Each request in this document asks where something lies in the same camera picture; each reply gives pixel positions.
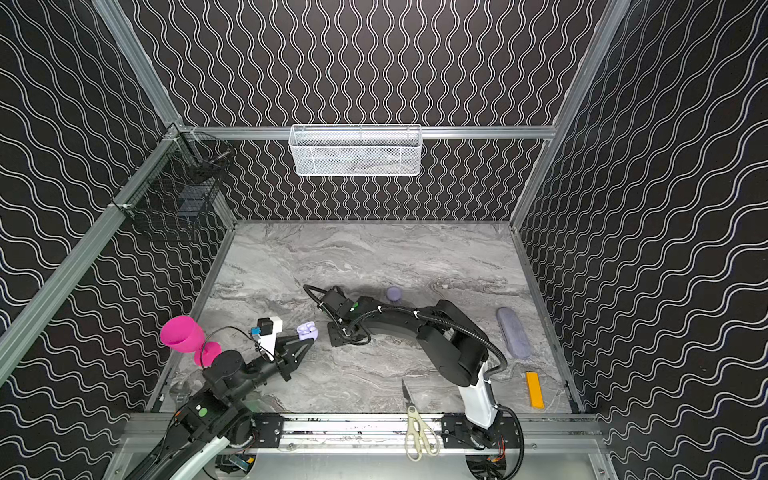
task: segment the cream-colored scissors handle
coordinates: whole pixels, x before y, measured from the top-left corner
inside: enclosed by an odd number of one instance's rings
[[[424,420],[422,420],[422,416],[419,415],[419,411],[416,410],[416,407],[409,406],[408,431],[406,432],[406,456],[414,462],[418,462],[422,459],[422,452],[426,452],[427,455],[434,457],[440,453],[440,441],[440,437],[429,428],[429,425],[424,423]],[[411,455],[411,452],[408,450],[409,443],[411,442],[416,451],[416,456]]]

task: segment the marble tabletop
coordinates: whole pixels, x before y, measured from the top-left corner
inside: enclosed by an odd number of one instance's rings
[[[401,412],[401,379],[422,412],[461,412],[456,387],[443,379],[412,340],[374,336],[366,346],[333,348],[329,321],[302,290],[304,283],[323,289],[341,286],[347,296],[368,295],[386,301],[386,288],[399,286],[402,302],[431,306],[447,299],[477,323],[507,355],[509,367],[493,377],[497,401],[516,412],[570,412],[544,329],[525,282],[506,224],[494,223],[245,223],[219,273],[198,319],[211,332],[219,326],[242,329],[256,319],[280,316],[291,333],[313,320],[319,338],[289,382],[279,376],[247,397],[256,411]],[[511,358],[496,310],[511,307],[523,323],[533,355]],[[214,340],[224,349],[253,347],[234,330]],[[537,372],[545,409],[533,409],[525,372]],[[202,382],[187,354],[174,383],[192,390]]]

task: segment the black wall panel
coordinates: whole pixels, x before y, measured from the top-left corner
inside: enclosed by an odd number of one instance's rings
[[[605,0],[121,0],[184,122],[552,124]]]
[[[416,177],[301,177],[287,142],[234,143],[222,190],[241,219],[505,221],[542,141],[425,141]]]
[[[0,333],[164,132],[88,0],[0,2]]]
[[[634,2],[521,229],[625,479],[768,476],[767,32]]]
[[[0,478],[100,479],[167,361],[223,239],[151,243],[126,222],[0,388]]]

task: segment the black wire basket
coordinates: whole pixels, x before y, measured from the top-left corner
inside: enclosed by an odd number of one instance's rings
[[[232,144],[185,133],[131,199],[118,208],[153,241],[186,242],[215,224],[213,203],[234,158]]]

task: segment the yellow box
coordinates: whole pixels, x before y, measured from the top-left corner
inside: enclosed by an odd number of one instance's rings
[[[535,409],[543,409],[544,397],[541,396],[541,383],[538,381],[538,373],[526,372],[525,379],[528,380],[528,396],[531,397],[531,406]]]

